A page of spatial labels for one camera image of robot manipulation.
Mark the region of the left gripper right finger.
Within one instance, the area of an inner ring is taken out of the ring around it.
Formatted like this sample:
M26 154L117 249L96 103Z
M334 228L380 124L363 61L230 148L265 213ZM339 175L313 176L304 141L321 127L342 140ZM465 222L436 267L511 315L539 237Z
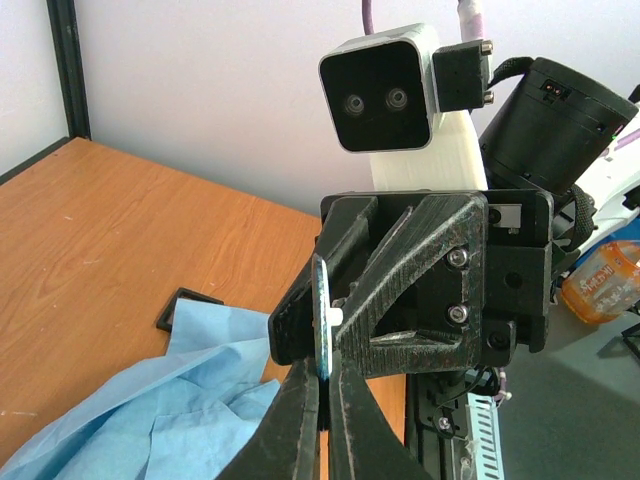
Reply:
M331 479L428 479L399 441L350 359L333 354L328 380Z

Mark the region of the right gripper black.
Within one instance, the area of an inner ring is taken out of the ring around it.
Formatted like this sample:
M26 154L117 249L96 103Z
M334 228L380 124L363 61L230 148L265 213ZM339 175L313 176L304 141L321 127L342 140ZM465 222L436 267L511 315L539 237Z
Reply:
M379 193L370 239L331 280L334 345L367 378L508 364L542 350L553 201L538 190Z

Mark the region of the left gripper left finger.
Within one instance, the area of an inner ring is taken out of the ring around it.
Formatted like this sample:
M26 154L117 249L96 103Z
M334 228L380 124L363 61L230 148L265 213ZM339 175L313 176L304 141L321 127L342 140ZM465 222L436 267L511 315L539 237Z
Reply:
M318 479L320 387L315 361L292 364L271 406L220 479Z

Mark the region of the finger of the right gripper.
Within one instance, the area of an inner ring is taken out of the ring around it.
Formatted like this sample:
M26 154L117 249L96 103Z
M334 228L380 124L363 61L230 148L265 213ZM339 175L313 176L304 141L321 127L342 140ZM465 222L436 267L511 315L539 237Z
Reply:
M331 280L340 278L364 249L377 209L372 195L333 195L322 200L322 228L312 253L325 261ZM311 275L307 262L269 316L271 357L277 364L291 364L314 353Z

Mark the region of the starry night round brooch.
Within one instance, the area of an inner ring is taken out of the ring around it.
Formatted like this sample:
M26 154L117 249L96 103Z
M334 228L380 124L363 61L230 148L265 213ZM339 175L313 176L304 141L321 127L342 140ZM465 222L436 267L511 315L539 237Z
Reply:
M311 293L317 375L327 381L332 371L332 324L329 277L324 259L311 256Z

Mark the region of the light blue shirt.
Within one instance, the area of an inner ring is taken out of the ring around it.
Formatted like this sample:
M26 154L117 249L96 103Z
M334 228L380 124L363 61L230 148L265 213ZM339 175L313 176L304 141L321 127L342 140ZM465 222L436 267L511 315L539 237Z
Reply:
M4 479L213 479L279 389L261 380L267 317L202 306L174 319L167 351L116 374L2 467Z

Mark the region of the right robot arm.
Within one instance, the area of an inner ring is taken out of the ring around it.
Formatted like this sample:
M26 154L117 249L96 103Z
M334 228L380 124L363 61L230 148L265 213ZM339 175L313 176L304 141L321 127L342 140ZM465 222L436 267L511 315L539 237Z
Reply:
M322 200L314 252L341 313L333 347L368 378L503 367L541 351L552 221L578 177L636 115L600 83L545 58L496 71L518 84L480 137L489 189L353 192Z

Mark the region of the small black square tray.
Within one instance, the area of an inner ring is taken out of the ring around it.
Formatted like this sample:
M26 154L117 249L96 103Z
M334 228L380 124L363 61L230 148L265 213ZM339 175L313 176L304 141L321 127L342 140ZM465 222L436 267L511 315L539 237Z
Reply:
M171 333L174 325L174 319L177 316L184 316L186 312L190 313L196 307L202 306L224 306L225 303L215 297L206 295L202 292L195 291L186 287L178 287L166 301L159 315L155 320L155 328Z

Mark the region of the orange plastic bottle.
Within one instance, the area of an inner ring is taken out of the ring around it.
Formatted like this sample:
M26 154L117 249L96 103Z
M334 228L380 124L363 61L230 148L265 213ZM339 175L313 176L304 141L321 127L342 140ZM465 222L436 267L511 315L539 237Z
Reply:
M639 301L639 241L599 246L563 281L560 296L587 324L610 322Z

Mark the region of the black frame post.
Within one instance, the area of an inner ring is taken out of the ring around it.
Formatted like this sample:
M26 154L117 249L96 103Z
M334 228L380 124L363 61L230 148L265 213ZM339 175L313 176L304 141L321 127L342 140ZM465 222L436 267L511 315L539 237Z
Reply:
M46 6L69 137L91 139L75 2L46 0Z

